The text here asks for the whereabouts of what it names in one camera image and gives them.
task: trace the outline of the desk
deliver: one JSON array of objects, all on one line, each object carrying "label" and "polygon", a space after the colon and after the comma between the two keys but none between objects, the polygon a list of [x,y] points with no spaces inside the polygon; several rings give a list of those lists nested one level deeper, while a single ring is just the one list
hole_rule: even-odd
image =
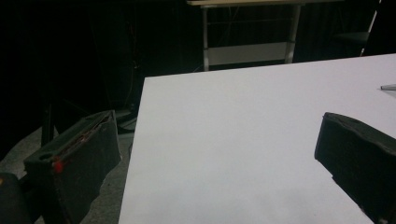
[{"label": "desk", "polygon": [[120,223],[372,223],[314,152],[327,111],[396,136],[395,62],[146,78]]},{"label": "desk", "polygon": [[[227,63],[249,63],[272,60],[285,60],[292,63],[300,19],[301,6],[307,3],[337,2],[343,0],[188,0],[191,6],[200,6],[203,9],[204,25],[204,70],[209,65]],[[292,5],[289,41],[267,43],[248,46],[214,47],[208,46],[207,40],[207,11],[213,7],[251,7],[270,5]]]}]

